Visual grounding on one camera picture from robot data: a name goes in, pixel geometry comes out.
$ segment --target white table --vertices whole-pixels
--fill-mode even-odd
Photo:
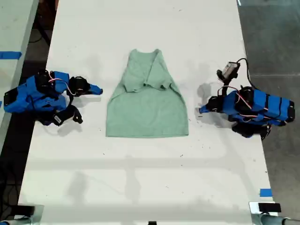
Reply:
[[[162,50],[189,136],[105,137],[107,102],[134,48]],[[19,203],[44,205],[42,224],[52,225],[251,224],[248,202],[272,200],[259,197],[270,188],[260,137],[243,138],[218,114],[195,117],[222,86],[216,70],[244,56],[235,0],[61,0],[47,69],[104,93],[76,99],[81,125],[36,123]]]
[[[18,86],[38,0],[0,0],[0,51],[21,52],[19,60],[0,60],[0,101],[4,93]],[[0,108],[0,153],[10,121]]]

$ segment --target white wire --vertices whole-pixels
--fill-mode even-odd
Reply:
[[[70,90],[70,88],[69,88],[67,82],[65,82],[64,80],[59,79],[59,78],[54,78],[54,79],[49,80],[50,83],[52,83],[53,81],[63,81],[63,82],[65,83],[65,85],[67,86],[67,89],[69,90],[69,92],[71,93],[71,95],[75,95],[75,94],[73,94],[73,93],[71,92],[71,90]]]

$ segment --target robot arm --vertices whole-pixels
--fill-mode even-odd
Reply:
[[[67,91],[70,97],[68,106],[62,93]],[[52,122],[60,126],[72,118],[82,123],[78,109],[72,105],[74,97],[81,95],[101,95],[103,90],[78,76],[69,78],[69,74],[47,70],[31,76],[26,83],[8,91],[4,95],[4,110],[8,113],[33,112],[35,118],[44,125]]]

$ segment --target floor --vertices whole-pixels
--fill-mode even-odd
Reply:
[[[299,112],[300,1],[237,0],[237,3],[252,82],[269,94],[293,100]],[[30,41],[39,38],[39,32],[32,30]],[[29,43],[22,79],[45,68],[48,50],[43,39]],[[8,132],[21,137],[24,134],[18,133],[14,125],[18,120],[24,121],[24,118],[12,119]],[[32,130],[33,122],[29,120],[27,126],[29,131]],[[300,219],[300,152],[296,148],[300,144],[296,133],[299,127],[297,119],[286,127],[273,127],[263,141],[274,200],[281,204],[283,216],[294,219]],[[25,145],[29,149],[30,137],[28,139]],[[13,140],[6,140],[7,151],[14,149],[16,143]],[[26,156],[16,169],[18,183],[22,181],[28,149],[19,152]]]

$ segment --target black cable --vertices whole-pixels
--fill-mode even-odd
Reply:
[[[36,43],[36,42],[42,40],[42,38],[43,38],[43,37],[41,36],[38,40],[36,40],[36,41],[30,41],[29,43]]]
[[[239,61],[244,60],[246,62],[246,67],[247,67],[247,79],[249,81],[249,83],[251,84],[251,86],[257,90],[259,90],[257,87],[254,86],[254,84],[252,84],[251,80],[250,80],[250,74],[249,74],[249,64],[248,64],[248,60],[246,58],[241,58],[239,60],[236,61],[236,63],[238,63]]]

